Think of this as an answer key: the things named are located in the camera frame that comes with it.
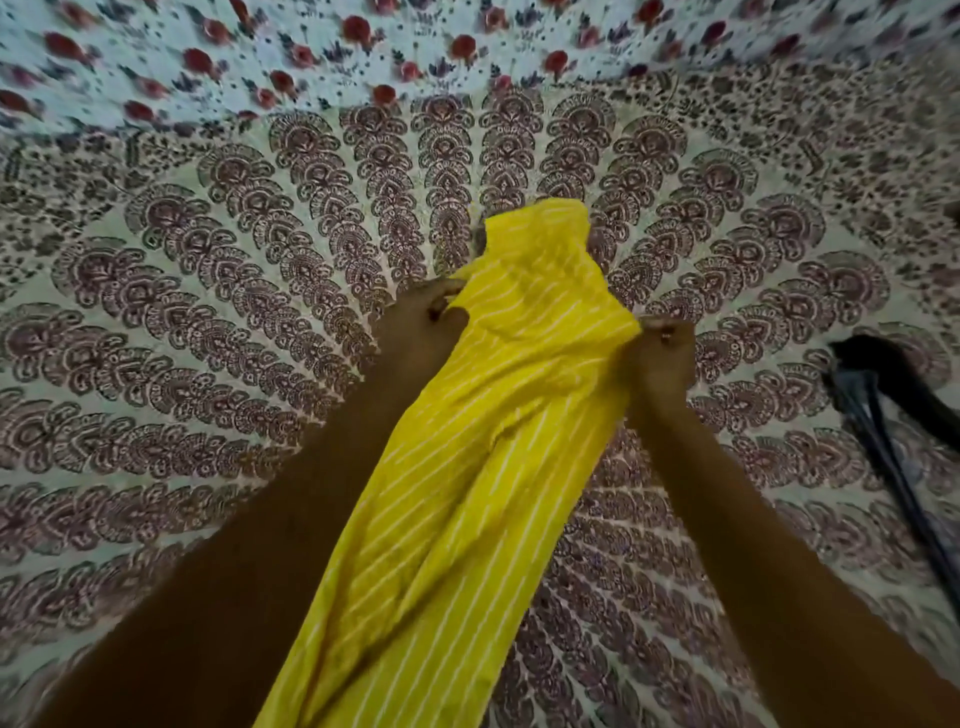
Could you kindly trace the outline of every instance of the floral print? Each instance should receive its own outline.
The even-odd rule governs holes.
[[[870,61],[960,32],[955,0],[195,3],[0,0],[0,130],[164,128],[728,61]]]

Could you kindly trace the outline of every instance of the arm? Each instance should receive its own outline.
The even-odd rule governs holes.
[[[778,723],[955,724],[960,692],[780,522],[686,407],[693,325],[645,322],[624,363],[629,423],[697,545]]]
[[[467,324],[461,281],[402,295],[381,354],[325,427],[65,676],[35,728],[249,726],[391,432]]]

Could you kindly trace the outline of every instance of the fabric fold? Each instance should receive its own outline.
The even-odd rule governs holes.
[[[623,415],[639,332],[587,210],[491,218],[470,321],[396,426],[256,728],[479,724],[564,523]]]

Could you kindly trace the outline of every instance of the forearm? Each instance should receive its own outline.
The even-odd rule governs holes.
[[[303,450],[58,685],[35,726],[249,726],[418,389],[374,371]]]
[[[784,728],[941,726],[957,692],[780,522],[694,413],[640,429]]]

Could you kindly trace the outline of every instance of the yellow garment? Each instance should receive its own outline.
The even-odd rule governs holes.
[[[479,724],[626,404],[612,356],[639,326],[588,230],[570,200],[487,221],[457,274],[469,324],[397,424],[255,728]]]

